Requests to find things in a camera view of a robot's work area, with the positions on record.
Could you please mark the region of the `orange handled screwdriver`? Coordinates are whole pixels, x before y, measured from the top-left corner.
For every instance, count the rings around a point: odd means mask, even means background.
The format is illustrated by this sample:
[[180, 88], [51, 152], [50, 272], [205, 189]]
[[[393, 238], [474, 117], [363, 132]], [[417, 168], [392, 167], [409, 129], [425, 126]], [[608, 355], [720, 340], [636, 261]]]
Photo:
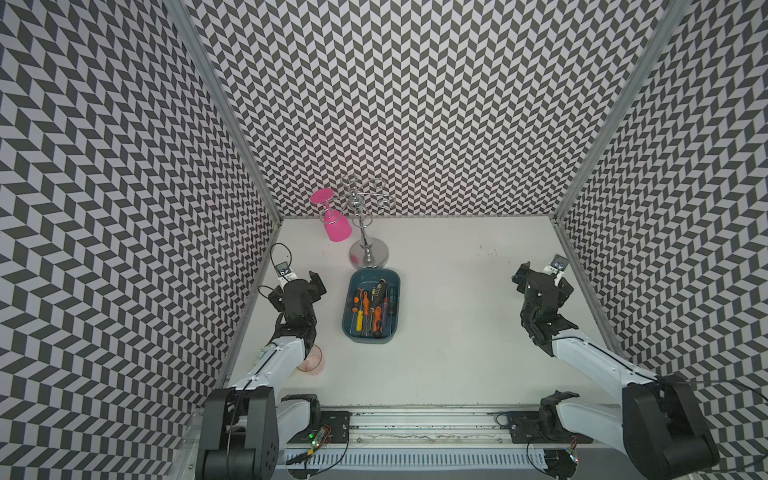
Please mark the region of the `orange handled screwdriver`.
[[368, 293], [365, 289], [359, 288], [356, 295], [359, 295], [360, 298], [359, 309], [363, 309], [364, 315], [366, 315], [370, 303]]

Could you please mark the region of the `orange black long screwdriver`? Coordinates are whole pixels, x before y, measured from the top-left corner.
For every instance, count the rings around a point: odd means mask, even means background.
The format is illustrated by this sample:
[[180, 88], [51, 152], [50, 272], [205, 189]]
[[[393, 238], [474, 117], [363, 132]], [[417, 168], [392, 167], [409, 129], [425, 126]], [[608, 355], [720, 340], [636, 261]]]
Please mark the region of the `orange black long screwdriver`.
[[374, 310], [374, 321], [373, 321], [373, 336], [375, 338], [381, 338], [383, 335], [383, 320], [384, 320], [383, 307], [377, 306]]

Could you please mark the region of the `orange black small screwdriver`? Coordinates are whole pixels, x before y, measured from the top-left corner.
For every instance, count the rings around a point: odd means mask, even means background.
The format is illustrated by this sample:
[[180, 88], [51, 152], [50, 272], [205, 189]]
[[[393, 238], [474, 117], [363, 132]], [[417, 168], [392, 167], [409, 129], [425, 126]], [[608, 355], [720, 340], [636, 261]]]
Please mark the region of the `orange black small screwdriver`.
[[353, 303], [352, 303], [352, 308], [351, 308], [352, 318], [355, 319], [355, 320], [358, 317], [359, 305], [360, 305], [359, 295], [355, 295], [353, 297]]

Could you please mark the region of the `yellow slim screwdriver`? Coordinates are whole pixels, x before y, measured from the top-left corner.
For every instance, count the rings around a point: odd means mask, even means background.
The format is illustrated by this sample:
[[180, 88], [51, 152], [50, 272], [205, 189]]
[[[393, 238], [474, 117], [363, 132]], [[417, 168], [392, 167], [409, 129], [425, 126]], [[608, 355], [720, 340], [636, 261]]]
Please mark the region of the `yellow slim screwdriver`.
[[365, 315], [364, 315], [363, 309], [359, 309], [357, 311], [356, 323], [355, 323], [355, 331], [359, 334], [361, 334], [363, 331], [364, 318], [365, 318]]

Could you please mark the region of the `purple red screwdriver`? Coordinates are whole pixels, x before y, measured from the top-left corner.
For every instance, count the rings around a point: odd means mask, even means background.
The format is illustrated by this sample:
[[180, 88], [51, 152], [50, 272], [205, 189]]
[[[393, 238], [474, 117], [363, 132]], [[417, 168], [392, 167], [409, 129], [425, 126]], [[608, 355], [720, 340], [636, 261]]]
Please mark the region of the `purple red screwdriver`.
[[390, 302], [389, 298], [385, 297], [381, 307], [381, 329], [384, 329], [387, 325], [389, 318]]

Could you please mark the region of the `green black screwdriver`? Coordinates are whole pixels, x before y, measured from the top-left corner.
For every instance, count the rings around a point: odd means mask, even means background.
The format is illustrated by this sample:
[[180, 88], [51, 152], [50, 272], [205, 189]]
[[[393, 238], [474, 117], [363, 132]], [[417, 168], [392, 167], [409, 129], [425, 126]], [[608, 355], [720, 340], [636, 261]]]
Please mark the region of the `green black screwdriver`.
[[397, 310], [397, 291], [394, 287], [390, 287], [387, 293], [387, 314], [386, 314], [386, 326], [389, 331], [393, 331], [394, 320]]

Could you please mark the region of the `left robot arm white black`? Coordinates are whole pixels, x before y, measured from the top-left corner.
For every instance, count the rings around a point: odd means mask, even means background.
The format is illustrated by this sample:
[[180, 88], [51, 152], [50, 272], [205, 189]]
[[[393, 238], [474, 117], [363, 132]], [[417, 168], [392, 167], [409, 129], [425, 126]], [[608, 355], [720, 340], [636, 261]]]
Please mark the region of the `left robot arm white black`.
[[314, 347], [314, 303], [327, 290], [313, 271], [308, 280], [286, 266], [277, 272], [280, 285], [268, 300], [278, 319], [262, 356], [244, 378], [212, 391], [204, 403], [197, 479], [269, 479], [287, 442], [319, 426], [314, 394], [279, 394]]

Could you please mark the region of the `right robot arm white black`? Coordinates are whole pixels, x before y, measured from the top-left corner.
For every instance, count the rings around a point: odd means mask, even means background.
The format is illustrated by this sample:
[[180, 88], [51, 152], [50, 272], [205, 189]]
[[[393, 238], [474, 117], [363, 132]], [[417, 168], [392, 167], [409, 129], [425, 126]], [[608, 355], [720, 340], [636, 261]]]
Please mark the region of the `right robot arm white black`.
[[574, 444], [596, 440], [624, 454], [647, 479], [677, 479], [713, 467], [720, 455], [692, 387], [679, 375], [660, 376], [598, 345], [560, 308], [573, 293], [556, 256], [543, 271], [521, 264], [512, 277], [524, 297], [520, 322], [532, 343], [574, 367], [613, 399], [611, 405], [556, 391], [540, 401], [534, 427], [543, 441], [569, 442], [562, 459], [574, 463]]

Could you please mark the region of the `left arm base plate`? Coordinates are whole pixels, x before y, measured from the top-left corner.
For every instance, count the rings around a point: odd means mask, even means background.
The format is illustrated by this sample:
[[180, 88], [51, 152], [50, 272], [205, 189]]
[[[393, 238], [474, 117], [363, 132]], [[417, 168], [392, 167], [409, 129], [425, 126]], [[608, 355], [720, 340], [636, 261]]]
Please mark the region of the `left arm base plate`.
[[350, 437], [351, 412], [323, 410], [317, 421], [295, 435], [291, 442], [300, 444], [346, 444]]

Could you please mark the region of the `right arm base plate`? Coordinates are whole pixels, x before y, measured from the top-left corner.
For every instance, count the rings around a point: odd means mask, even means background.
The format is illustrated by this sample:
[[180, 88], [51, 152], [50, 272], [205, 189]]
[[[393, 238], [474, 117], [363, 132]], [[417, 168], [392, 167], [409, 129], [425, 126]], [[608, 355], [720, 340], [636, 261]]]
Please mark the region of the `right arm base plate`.
[[503, 417], [513, 444], [570, 444], [574, 433], [566, 430], [553, 411], [510, 411]]

